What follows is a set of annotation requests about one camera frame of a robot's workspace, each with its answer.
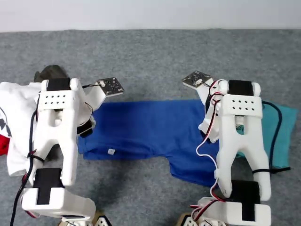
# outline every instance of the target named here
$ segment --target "teal cloth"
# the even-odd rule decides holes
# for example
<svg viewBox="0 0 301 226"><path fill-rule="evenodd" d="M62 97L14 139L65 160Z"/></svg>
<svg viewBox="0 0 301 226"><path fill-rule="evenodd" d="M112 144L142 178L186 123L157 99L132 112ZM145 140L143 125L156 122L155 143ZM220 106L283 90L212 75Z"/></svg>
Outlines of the teal cloth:
<svg viewBox="0 0 301 226"><path fill-rule="evenodd" d="M274 147L273 166L276 168L284 168L289 166L288 153L291 141L291 133L297 120L298 110L277 104L275 105L282 113L282 123ZM277 123L277 110L270 105L263 105L262 133L264 149L268 156Z"/></svg>

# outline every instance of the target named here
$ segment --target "red and white wire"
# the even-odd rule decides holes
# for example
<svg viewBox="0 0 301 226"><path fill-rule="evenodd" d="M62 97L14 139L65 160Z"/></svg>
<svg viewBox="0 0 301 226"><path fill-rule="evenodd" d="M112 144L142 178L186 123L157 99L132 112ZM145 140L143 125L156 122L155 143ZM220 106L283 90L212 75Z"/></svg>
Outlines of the red and white wire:
<svg viewBox="0 0 301 226"><path fill-rule="evenodd" d="M23 200L23 195L21 196L21 198L20 198L20 202L21 202L21 205L22 205L22 200ZM29 215L29 216L31 216L32 218L35 218L35 219L37 219L37 218L39 218L41 215L39 214L39 215L35 215L33 212L30 212L30 211L28 211L28 210L25 210L25 212Z"/></svg>
<svg viewBox="0 0 301 226"><path fill-rule="evenodd" d="M212 82L212 84L209 87L209 96L211 97L211 89L212 87L214 87L214 85L217 83L219 83L220 81L224 81L225 79L219 79L219 80L215 80L214 82Z"/></svg>
<svg viewBox="0 0 301 226"><path fill-rule="evenodd" d="M197 207L195 208L192 212L191 212L191 218L193 221L197 221L202 215L203 213L215 202L217 202L218 200L214 199L211 200L206 206L204 207Z"/></svg>
<svg viewBox="0 0 301 226"><path fill-rule="evenodd" d="M220 101L220 100L221 100L221 99L215 100L215 99L214 99L215 96L223 96L223 94L222 94L221 92L215 92L215 93L213 93L213 94L211 95L211 97L210 97L210 103L213 104L213 105L214 105L217 101Z"/></svg>
<svg viewBox="0 0 301 226"><path fill-rule="evenodd" d="M197 155L200 156L200 157L208 157L208 158L210 158L210 159L212 160L212 162L214 163L214 166L215 166L215 169L216 169L216 170L218 169L218 167L217 167L217 163L216 163L215 159L214 159L211 155L209 155L209 154L200 154L200 153L198 152L198 150L199 150L199 148L207 141L207 139L208 139L208 137L209 137L209 135L210 135L210 132L211 132L211 129L212 129L212 126L213 126L213 123L214 123L214 119L215 119L216 105L217 105L218 102L219 102L219 100L216 101L215 104L214 104L214 109L213 109L212 118L211 118L211 121L210 121L208 130L207 130L207 133L206 133L206 135L205 135L205 137L204 137L204 140L203 140L202 143L200 143L200 144L197 146L197 148L196 148L196 153L197 153ZM214 193L214 188L215 188L216 185L217 185L217 180L218 180L218 178L215 179L215 183L211 186L211 188L210 188L210 194L211 194L211 196L212 196L213 198L215 198L216 200L221 201L221 202L224 202L223 199L221 199L220 197L218 197L218 196Z"/></svg>

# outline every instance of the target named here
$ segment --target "gray carpet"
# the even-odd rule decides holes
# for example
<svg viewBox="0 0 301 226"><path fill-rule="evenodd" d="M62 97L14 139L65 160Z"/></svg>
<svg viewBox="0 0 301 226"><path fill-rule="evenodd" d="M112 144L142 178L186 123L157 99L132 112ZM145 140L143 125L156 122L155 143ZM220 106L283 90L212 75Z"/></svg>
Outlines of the gray carpet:
<svg viewBox="0 0 301 226"><path fill-rule="evenodd" d="M0 80L27 84L46 65L63 66L82 84L115 76L125 88L107 101L197 98L181 78L200 70L216 78L253 80L262 97L301 107L300 30L64 31L0 33ZM301 221L301 125L294 129L292 170L272 176L273 226ZM244 160L232 167L234 178L251 178ZM1 225L8 225L20 178L7 174L0 157ZM70 190L92 198L114 226L173 226L206 187L173 178L168 161L85 161L80 156L77 182ZM20 207L16 226L54 226L57 219L31 219Z"/></svg>

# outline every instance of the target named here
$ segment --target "white robotic arm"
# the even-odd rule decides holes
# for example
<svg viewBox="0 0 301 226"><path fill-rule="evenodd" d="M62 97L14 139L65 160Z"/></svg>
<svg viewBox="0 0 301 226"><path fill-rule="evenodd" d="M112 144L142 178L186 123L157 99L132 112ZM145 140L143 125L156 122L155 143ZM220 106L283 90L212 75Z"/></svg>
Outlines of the white robotic arm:
<svg viewBox="0 0 301 226"><path fill-rule="evenodd" d="M92 225L94 202L71 194L65 188L73 185L76 178L77 136L89 135L95 126L92 112L107 96L122 94L124 90L116 78L99 80L90 86L90 93L85 95L78 79L42 82L29 175L33 188L24 189L22 208L25 211L62 218L76 226ZM43 160L56 144L63 153L63 168L43 168ZM28 160L27 171L31 160Z"/></svg>
<svg viewBox="0 0 301 226"><path fill-rule="evenodd" d="M260 204L260 201L270 198L271 186L269 160L262 138L259 84L213 81L209 75L198 71L184 78L183 83L197 90L205 105L206 116L199 125L205 139L210 139L212 143L219 139L220 149L214 174L221 192L229 198L212 203L202 213L200 221L210 218L232 225L269 226L270 207ZM237 127L241 125L244 127L243 134L237 132ZM254 182L231 180L231 166L238 151L245 155L253 171ZM198 202L200 209L211 200L201 199Z"/></svg>

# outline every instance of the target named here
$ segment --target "blue garment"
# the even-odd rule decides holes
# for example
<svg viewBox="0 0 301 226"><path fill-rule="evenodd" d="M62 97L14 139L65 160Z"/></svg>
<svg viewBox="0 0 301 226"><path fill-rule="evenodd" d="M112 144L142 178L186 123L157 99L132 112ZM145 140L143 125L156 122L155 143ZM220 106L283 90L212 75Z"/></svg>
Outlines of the blue garment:
<svg viewBox="0 0 301 226"><path fill-rule="evenodd" d="M280 130L284 143L276 143L274 158L288 156L290 132L296 117L287 117L296 110L282 107L283 126ZM274 110L266 107L265 111ZM205 113L200 100L172 101L140 101L104 103L94 112L97 125L93 134L87 138L79 138L79 152L85 159L145 159L164 156L169 160L171 174L174 177L192 183L211 186L214 182L214 164L209 158L198 157L196 147L203 140L198 130ZM277 118L263 120L264 137L270 145ZM108 154L109 149L115 149L115 154ZM207 153L214 158L219 150L219 144L205 143L200 153ZM282 166L287 161L278 163Z"/></svg>

